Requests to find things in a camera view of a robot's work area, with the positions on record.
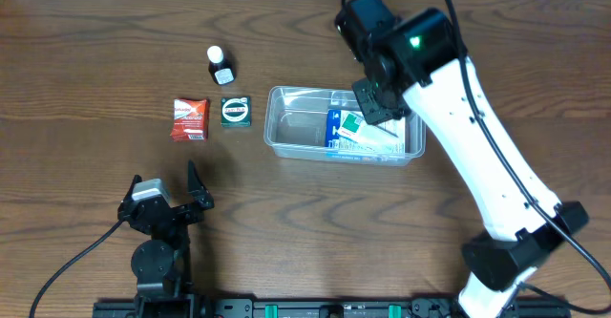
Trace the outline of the white green medicine box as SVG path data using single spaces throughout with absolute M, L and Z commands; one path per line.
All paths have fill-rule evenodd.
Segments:
M 377 125 L 367 124 L 356 111 L 339 111 L 339 126 L 335 128 L 340 139 L 346 139 L 359 150 L 380 154 L 405 152 L 405 120 L 388 120 Z

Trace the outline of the blue fever patch box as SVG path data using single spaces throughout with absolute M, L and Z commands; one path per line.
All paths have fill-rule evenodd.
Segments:
M 392 156 L 392 155 L 401 155 L 405 153 L 404 152 L 404 153 L 395 153 L 395 154 L 380 154 L 380 153 L 371 152 L 367 150 L 359 150 L 359 149 L 356 149 L 350 141 L 346 139 L 340 139 L 340 137 L 337 135 L 335 131 L 335 128 L 339 126 L 339 111 L 340 110 L 334 109 L 334 110 L 329 110 L 327 112 L 327 130 L 326 130 L 325 147 L 340 150 L 340 151 L 366 153 L 366 154 L 371 154 L 372 156 Z M 406 120 L 405 120 L 405 151 L 406 151 Z

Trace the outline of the clear plastic container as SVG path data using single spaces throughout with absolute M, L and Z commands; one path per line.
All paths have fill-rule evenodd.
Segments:
M 401 155 L 340 151 L 325 147 L 327 112 L 359 111 L 351 91 L 277 86 L 270 91 L 263 138 L 283 158 L 405 166 L 424 154 L 426 126 L 420 117 L 406 120 L 406 151 Z

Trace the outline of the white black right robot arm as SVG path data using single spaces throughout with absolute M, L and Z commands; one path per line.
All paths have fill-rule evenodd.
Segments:
M 453 9 L 404 19 L 382 0 L 344 0 L 335 25 L 365 69 L 352 89 L 366 122 L 417 115 L 471 191 L 484 229 L 462 247 L 470 276 L 457 303 L 468 317 L 499 316 L 586 226 L 584 207 L 562 202 L 516 148 L 483 93 Z

